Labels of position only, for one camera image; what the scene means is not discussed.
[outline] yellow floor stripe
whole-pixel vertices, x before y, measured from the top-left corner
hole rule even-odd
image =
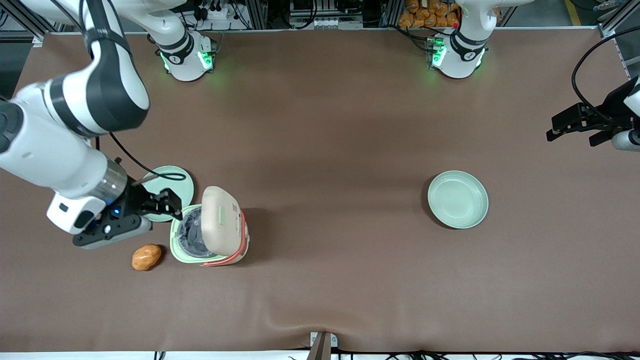
[[[564,0],[564,4],[566,5],[566,9],[569,11],[569,18],[571,18],[573,26],[581,26],[582,23],[578,17],[578,12],[575,10],[575,6],[571,4],[571,1],[569,0]]]

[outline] brown table mat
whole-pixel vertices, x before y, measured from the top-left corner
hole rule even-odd
[[[298,348],[318,330],[357,351],[640,347],[639,155],[545,139],[596,30],[496,31],[464,80],[395,31],[229,34],[192,83],[128,39],[152,109],[118,136],[150,167],[189,170],[195,203],[209,185],[233,194],[248,255],[135,272],[168,224],[82,250],[46,218],[52,191],[0,172],[1,350]],[[88,62],[80,37],[47,36],[19,87]],[[625,79],[607,44],[579,84],[599,104]],[[473,229],[429,215],[429,180],[452,169],[489,193]]]

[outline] green led light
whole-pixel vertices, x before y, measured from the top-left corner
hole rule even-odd
[[[433,55],[433,65],[434,66],[441,66],[442,65],[442,59],[444,59],[444,56],[447,54],[447,47],[446,46],[442,46],[440,48],[440,50],[438,50],[434,55]]]
[[[205,69],[210,69],[211,68],[211,55],[209,55],[207,53],[201,53],[199,51],[198,52],[198,57],[200,58],[200,62],[202,62],[202,66]]]
[[[169,65],[166,63],[166,59],[164,58],[164,55],[162,53],[160,53],[160,57],[162,58],[162,62],[164,63],[164,68],[169,71]]]

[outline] bread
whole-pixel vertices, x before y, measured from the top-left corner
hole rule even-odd
[[[447,18],[444,16],[436,16],[436,27],[437,28],[444,28],[447,26]]]
[[[454,26],[458,23],[458,16],[456,13],[448,13],[447,14],[447,26]]]
[[[424,22],[424,20],[427,19],[429,15],[431,14],[429,13],[428,9],[421,8],[417,13],[415,13],[415,18],[416,20],[422,20]]]
[[[406,9],[410,13],[416,13],[420,10],[420,1],[419,0],[406,0]]]
[[[432,27],[436,25],[436,15],[431,14],[424,20],[424,26]]]
[[[410,13],[403,13],[398,20],[398,26],[401,28],[410,28],[413,25],[413,15]]]
[[[444,16],[447,14],[448,6],[445,3],[441,3],[439,0],[431,0],[429,2],[429,12],[436,14],[436,16]]]
[[[498,8],[493,8],[493,12],[495,13],[495,16],[498,18],[496,20],[497,24],[500,24],[502,22],[502,14],[500,13],[500,9]]]
[[[152,268],[162,255],[162,249],[156,244],[146,244],[133,253],[131,266],[137,271],[147,271]]]

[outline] light green plate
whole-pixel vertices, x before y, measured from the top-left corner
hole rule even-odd
[[[456,229],[480,224],[489,210],[489,196],[484,186],[462,171],[446,171],[436,176],[427,196],[433,214]]]
[[[169,173],[175,172],[178,174],[184,174],[187,178],[181,181],[174,181],[174,180],[168,180],[162,177],[157,177],[153,180],[147,181],[146,183],[142,183],[142,186],[144,186],[148,192],[158,194],[162,190],[166,188],[170,188],[171,190],[173,190],[173,192],[175,192],[176,195],[180,197],[180,200],[182,201],[183,209],[189,206],[189,204],[191,204],[191,201],[193,200],[193,191],[194,191],[193,179],[191,178],[191,176],[189,176],[189,174],[185,170],[179,167],[167,165],[165,167],[155,168],[154,171],[157,172],[158,174],[169,174]],[[152,175],[153,174],[148,173],[147,175],[145,175],[145,177],[152,176]],[[167,215],[167,214],[162,214],[162,215],[147,214],[145,215],[145,217],[155,222],[164,222],[164,221],[169,221],[173,219],[171,215]]]

